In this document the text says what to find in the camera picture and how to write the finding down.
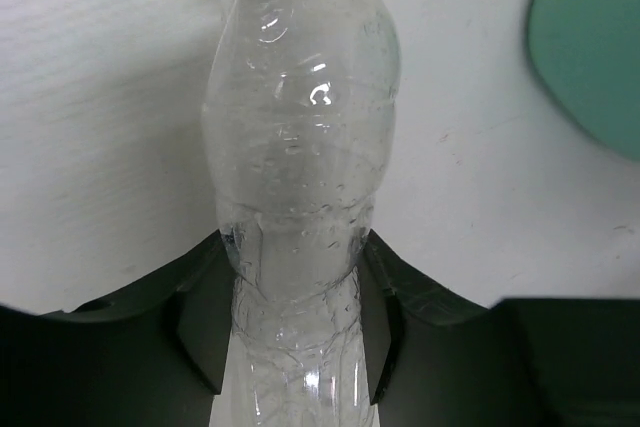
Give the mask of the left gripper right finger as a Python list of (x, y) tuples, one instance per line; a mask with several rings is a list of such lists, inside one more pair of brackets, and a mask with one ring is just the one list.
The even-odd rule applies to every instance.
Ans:
[(485, 308), (371, 234), (357, 264), (369, 396), (384, 426), (635, 426), (639, 303)]

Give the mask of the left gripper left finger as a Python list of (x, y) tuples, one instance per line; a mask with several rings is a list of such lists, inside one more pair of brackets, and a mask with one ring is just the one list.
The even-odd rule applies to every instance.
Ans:
[(5, 426), (206, 426), (235, 274), (222, 238), (71, 312), (1, 310)]

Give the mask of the clear bottle white cap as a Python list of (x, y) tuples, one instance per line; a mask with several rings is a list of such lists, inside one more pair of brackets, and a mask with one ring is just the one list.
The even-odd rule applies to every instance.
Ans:
[(356, 263), (401, 60), (382, 0), (225, 0), (202, 107), (238, 426), (369, 426)]

